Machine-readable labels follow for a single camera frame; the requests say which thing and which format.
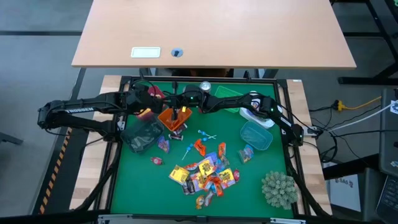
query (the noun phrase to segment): green plastic lid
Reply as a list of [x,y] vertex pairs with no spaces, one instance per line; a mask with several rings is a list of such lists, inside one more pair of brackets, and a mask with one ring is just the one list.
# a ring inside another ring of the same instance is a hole
[[[223,86],[219,86],[216,91],[216,96],[218,98],[222,97],[231,97],[231,96],[243,96],[242,93],[238,93],[236,91],[230,90],[229,88],[225,88]],[[228,110],[229,112],[236,113],[239,111],[240,108],[230,108],[230,109],[224,109]]]

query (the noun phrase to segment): orange container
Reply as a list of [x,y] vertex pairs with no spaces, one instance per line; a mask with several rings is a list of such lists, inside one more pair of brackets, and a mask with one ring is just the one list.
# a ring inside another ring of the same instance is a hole
[[177,130],[192,114],[192,110],[190,108],[186,108],[185,112],[182,112],[182,109],[179,109],[178,117],[176,120],[172,120],[173,109],[168,108],[163,111],[157,118],[166,126],[170,131]]

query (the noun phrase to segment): yellow candy wrapper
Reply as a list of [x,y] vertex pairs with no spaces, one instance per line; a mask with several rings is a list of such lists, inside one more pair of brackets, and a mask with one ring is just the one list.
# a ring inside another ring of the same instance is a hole
[[206,159],[199,162],[199,171],[204,176],[214,173],[216,171],[216,166],[214,166],[213,160],[211,157],[207,157]]
[[223,187],[223,189],[230,187],[236,183],[231,168],[228,168],[223,172],[219,172],[218,177],[221,179],[221,186]]
[[169,177],[177,183],[183,185],[189,176],[189,171],[186,169],[175,166]]

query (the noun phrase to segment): black and yellow tape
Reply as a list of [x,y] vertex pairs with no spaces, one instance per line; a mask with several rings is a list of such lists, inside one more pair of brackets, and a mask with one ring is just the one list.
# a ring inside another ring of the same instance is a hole
[[61,151],[60,151],[60,155],[59,155],[59,157],[57,159],[57,162],[55,163],[54,170],[53,170],[53,172],[51,174],[51,179],[50,179],[49,185],[47,186],[47,189],[45,190],[45,195],[44,195],[44,198],[43,198],[43,202],[42,202],[42,204],[40,206],[39,214],[44,214],[45,206],[49,202],[49,198],[51,196],[51,190],[54,187],[54,183],[55,183],[55,179],[57,178],[58,171],[61,168],[61,163],[62,163],[62,160],[63,160],[63,156],[65,155],[65,151],[67,150],[67,146],[68,146],[68,143],[69,143],[69,139],[70,139],[71,133],[72,133],[72,128],[68,128],[67,136],[65,136],[65,139],[63,140],[63,145],[62,145],[62,148],[61,148]]

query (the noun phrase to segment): can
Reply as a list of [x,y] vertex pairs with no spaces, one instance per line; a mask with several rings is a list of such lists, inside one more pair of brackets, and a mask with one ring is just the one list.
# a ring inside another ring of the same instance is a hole
[[207,93],[210,93],[210,91],[211,91],[211,84],[210,84],[210,82],[208,82],[208,81],[202,82],[202,83],[199,85],[199,87],[200,87],[201,90],[203,90],[203,91],[205,91],[205,92],[207,92]]

